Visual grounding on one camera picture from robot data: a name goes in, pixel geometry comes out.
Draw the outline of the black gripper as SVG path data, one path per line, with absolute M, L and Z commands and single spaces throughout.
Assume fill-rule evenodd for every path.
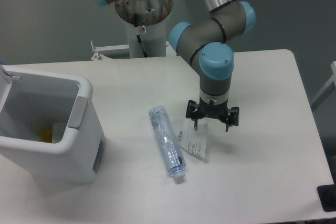
M 194 122 L 194 130 L 198 129 L 198 121 L 203 118 L 219 119 L 226 124 L 225 131 L 228 132 L 232 126 L 239 126 L 239 107 L 227 107 L 228 99 L 220 104 L 205 102 L 202 99 L 197 104 L 189 100 L 186 108 L 186 118 Z

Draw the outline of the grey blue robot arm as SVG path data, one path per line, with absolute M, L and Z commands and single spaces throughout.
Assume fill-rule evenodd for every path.
M 198 25 L 181 22 L 167 33 L 165 22 L 173 0 L 95 0 L 114 4 L 127 29 L 132 58 L 165 56 L 167 45 L 199 75 L 199 101 L 189 101 L 186 117 L 193 122 L 218 119 L 227 127 L 239 124 L 239 108 L 228 108 L 234 54 L 227 42 L 251 30 L 254 9 L 238 0 L 205 0 L 210 18 Z

